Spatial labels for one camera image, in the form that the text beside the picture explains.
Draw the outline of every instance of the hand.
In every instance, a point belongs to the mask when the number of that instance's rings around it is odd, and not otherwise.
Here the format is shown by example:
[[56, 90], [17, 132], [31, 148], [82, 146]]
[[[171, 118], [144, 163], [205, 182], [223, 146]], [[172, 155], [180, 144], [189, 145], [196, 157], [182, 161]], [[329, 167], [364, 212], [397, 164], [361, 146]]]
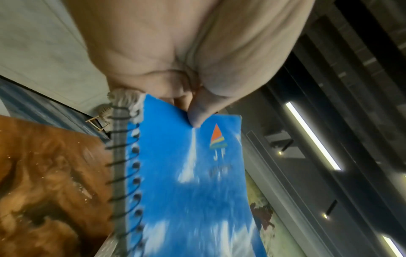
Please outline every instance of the hand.
[[135, 88], [211, 114], [283, 65], [314, 0], [65, 0], [110, 89]]

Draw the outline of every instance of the notebook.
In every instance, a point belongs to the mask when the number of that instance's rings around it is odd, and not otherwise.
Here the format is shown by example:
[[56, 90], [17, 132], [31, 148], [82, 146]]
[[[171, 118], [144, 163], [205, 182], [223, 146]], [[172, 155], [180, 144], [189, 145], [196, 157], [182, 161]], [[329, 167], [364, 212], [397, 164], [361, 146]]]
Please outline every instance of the notebook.
[[125, 90], [112, 105], [118, 256], [266, 256], [248, 205], [241, 117], [192, 128], [186, 112]]

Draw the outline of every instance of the sailboat logo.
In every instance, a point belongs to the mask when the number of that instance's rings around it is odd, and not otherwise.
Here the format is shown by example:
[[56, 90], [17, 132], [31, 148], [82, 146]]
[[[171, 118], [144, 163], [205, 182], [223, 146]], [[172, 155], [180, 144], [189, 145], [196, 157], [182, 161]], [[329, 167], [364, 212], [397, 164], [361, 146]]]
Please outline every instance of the sailboat logo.
[[210, 149], [224, 148], [226, 146], [227, 144], [224, 140], [223, 134], [221, 133], [219, 126], [216, 124], [213, 134], [211, 135]]

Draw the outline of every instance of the ceiling light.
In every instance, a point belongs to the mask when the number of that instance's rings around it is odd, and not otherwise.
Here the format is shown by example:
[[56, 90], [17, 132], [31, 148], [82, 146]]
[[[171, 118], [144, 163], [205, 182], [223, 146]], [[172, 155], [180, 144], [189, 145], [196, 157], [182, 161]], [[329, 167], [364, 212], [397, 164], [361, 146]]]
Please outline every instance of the ceiling light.
[[330, 165], [333, 167], [334, 170], [341, 170], [341, 168], [338, 166], [338, 164], [334, 161], [333, 157], [329, 154], [327, 149], [324, 147], [324, 145], [320, 142], [320, 140], [316, 137], [316, 135], [313, 133], [313, 131], [310, 129], [310, 127], [307, 125], [305, 120], [300, 116], [300, 114], [297, 112], [295, 107], [292, 105], [291, 102], [288, 102], [286, 104], [288, 107], [289, 111], [293, 114], [293, 116], [296, 118], [296, 120], [299, 122], [299, 124], [302, 126], [302, 128], [305, 130], [305, 132], [309, 135], [309, 137], [312, 139], [314, 144], [316, 144], [317, 148], [321, 151], [321, 153], [324, 155], [324, 157], [327, 159], [327, 161], [330, 163]]
[[392, 239], [387, 238], [386, 236], [382, 236], [386, 243], [389, 245], [392, 252], [395, 254], [396, 257], [404, 257], [404, 255], [399, 251], [395, 243], [393, 243]]

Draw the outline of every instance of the spiral-bound notebook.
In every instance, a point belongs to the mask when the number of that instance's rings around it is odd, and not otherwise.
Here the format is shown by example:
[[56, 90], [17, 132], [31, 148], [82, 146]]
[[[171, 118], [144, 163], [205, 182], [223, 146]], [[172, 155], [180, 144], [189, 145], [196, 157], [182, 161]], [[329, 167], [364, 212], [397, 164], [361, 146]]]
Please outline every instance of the spiral-bound notebook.
[[264, 257], [245, 184], [241, 118], [187, 114], [150, 95], [114, 104], [120, 256]]

